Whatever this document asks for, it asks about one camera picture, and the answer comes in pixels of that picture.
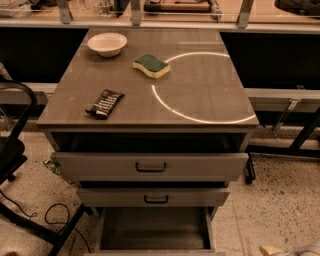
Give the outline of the black snack bar wrapper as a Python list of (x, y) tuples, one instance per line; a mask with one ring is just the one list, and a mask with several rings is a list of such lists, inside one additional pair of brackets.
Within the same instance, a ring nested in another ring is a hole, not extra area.
[(86, 109), (86, 112), (97, 120), (106, 120), (123, 97), (124, 94), (121, 92), (105, 89), (91, 108)]

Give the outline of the grey drawer cabinet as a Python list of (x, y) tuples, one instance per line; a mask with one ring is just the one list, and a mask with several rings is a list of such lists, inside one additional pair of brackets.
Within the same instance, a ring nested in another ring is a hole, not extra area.
[[(220, 34), (129, 28), (114, 58), (77, 51), (39, 118), (53, 153), (246, 153), (258, 120)], [(158, 79), (133, 67), (145, 54), (170, 65)], [(88, 114), (103, 90), (124, 97), (106, 120)], [(232, 181), (72, 182), (79, 188), (228, 188)]]

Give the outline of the black chair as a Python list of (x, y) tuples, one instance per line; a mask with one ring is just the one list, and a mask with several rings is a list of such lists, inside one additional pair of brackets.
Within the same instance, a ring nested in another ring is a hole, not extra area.
[(15, 179), (14, 172), (27, 160), (24, 155), (25, 146), (19, 140), (19, 135), (27, 123), (31, 111), (37, 105), (37, 98), (28, 86), (12, 79), (2, 62), (0, 62), (0, 73), (2, 77), (1, 90), (18, 89), (30, 99), (30, 103), (21, 113), (10, 135), (0, 138), (0, 184), (2, 184), (5, 180), (13, 181)]

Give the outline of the grey top drawer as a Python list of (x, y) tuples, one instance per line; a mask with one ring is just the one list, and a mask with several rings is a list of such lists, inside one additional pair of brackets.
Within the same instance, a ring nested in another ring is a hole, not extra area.
[[(59, 172), (72, 182), (208, 182), (233, 181), (244, 169), (246, 153), (78, 153), (56, 152), (51, 155)], [(163, 173), (140, 173), (135, 163), (159, 166)]]

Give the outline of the grey drawer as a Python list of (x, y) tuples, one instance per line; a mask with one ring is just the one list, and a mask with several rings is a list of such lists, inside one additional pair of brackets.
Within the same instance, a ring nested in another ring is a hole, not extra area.
[[(72, 182), (208, 182), (233, 181), (244, 169), (246, 153), (78, 153), (56, 152), (51, 155), (59, 172)], [(163, 173), (140, 173), (135, 163), (159, 166)]]
[(214, 247), (206, 208), (106, 208), (84, 256), (225, 256)]
[[(79, 188), (77, 195), (87, 207), (202, 207), (221, 206), (228, 188)], [(146, 204), (144, 196), (169, 196), (166, 204)]]

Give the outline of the green yellow sponge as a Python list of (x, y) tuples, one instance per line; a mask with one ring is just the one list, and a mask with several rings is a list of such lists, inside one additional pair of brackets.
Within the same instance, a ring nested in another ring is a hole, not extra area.
[(170, 65), (156, 56), (145, 54), (133, 61), (133, 67), (150, 78), (158, 79), (170, 71)]

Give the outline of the white bowl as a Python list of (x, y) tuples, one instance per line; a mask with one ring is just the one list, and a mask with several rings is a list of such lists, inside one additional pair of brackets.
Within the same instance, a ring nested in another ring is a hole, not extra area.
[(102, 33), (89, 39), (88, 47), (102, 57), (113, 57), (127, 44), (127, 38), (118, 33)]

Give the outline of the grey middle drawer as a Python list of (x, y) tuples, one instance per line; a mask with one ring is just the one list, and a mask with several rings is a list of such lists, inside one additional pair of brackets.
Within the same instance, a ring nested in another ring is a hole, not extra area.
[[(202, 207), (221, 206), (228, 188), (79, 188), (77, 195), (87, 207)], [(166, 204), (146, 204), (144, 196), (169, 196)]]

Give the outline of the black metal stand frame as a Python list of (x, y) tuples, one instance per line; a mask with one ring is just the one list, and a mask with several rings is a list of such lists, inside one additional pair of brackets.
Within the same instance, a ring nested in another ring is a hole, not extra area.
[(246, 149), (249, 160), (246, 163), (247, 175), (245, 177), (245, 183), (250, 185), (255, 179), (256, 174), (252, 162), (252, 153), (271, 154), (280, 156), (294, 156), (294, 157), (307, 157), (307, 158), (320, 158), (319, 150), (302, 149), (301, 146), (306, 142), (312, 132), (319, 126), (320, 123), (320, 107), (312, 114), (309, 120), (304, 125), (301, 132), (294, 139), (292, 144), (287, 147), (276, 146), (260, 146), (249, 145)]

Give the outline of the grey bottom drawer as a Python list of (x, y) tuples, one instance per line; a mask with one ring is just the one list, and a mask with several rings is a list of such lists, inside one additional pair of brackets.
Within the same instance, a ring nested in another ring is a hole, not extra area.
[(206, 208), (106, 208), (84, 256), (225, 256), (214, 247)]

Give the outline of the metal railing with posts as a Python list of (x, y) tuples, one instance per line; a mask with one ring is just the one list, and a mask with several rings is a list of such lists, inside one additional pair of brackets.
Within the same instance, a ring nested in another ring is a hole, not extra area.
[(1, 0), (0, 26), (320, 33), (317, 15), (288, 13), (274, 0)]

